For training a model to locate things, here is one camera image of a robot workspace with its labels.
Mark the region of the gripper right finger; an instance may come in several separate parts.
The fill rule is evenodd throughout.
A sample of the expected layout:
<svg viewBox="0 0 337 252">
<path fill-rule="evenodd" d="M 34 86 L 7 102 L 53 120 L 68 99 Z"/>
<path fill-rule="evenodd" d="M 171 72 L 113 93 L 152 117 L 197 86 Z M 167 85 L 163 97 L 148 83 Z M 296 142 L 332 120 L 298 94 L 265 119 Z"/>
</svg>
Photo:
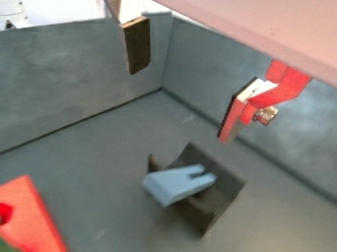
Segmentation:
<svg viewBox="0 0 337 252">
<path fill-rule="evenodd" d="M 268 125 L 278 114 L 274 105 L 296 98 L 310 80 L 304 73 L 272 59 L 264 80 L 253 77 L 231 96 L 217 139 L 228 144 L 252 121 Z"/>
</svg>

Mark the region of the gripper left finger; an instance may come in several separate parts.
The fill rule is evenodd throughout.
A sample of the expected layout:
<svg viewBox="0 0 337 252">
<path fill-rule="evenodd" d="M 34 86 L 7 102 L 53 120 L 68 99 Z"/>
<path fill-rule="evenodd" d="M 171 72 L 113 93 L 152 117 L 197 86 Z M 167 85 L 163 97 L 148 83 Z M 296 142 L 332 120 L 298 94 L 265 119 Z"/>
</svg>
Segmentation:
<svg viewBox="0 0 337 252">
<path fill-rule="evenodd" d="M 126 69 L 133 75 L 149 63 L 149 19 L 141 15 L 138 0 L 104 0 L 104 2 L 122 33 Z"/>
</svg>

